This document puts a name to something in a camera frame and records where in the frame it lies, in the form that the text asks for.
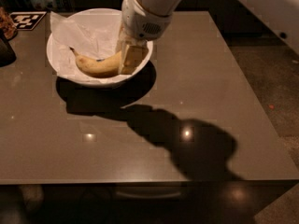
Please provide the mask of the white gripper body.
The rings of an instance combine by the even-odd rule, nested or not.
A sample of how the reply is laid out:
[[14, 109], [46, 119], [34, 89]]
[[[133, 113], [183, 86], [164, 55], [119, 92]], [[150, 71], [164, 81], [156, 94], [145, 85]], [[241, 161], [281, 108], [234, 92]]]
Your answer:
[[126, 34], [148, 41], [160, 38], [172, 19], [171, 16], [161, 17], [148, 12], [137, 0], [122, 1], [121, 17]]

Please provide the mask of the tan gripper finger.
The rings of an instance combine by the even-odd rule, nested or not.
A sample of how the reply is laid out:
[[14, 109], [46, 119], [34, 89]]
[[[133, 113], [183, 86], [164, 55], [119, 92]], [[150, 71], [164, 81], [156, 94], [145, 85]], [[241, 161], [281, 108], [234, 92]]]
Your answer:
[[126, 42], [119, 44], [120, 75], [131, 75], [147, 56], [149, 49], [146, 44], [132, 45]]
[[137, 46], [136, 40], [133, 37], [129, 36], [126, 33], [125, 28], [121, 26], [119, 30], [119, 36], [118, 36], [118, 41], [117, 41], [115, 51], [119, 52], [125, 49], [127, 46], [133, 48], [136, 47]]

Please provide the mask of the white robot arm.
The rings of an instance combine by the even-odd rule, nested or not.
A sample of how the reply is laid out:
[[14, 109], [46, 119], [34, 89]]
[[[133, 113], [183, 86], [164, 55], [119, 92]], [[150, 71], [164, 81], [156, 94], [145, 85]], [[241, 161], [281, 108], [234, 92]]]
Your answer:
[[[162, 36], [182, 0], [123, 0], [119, 73], [131, 75], [146, 56], [146, 43]], [[299, 0], [237, 0], [293, 51], [299, 52]]]

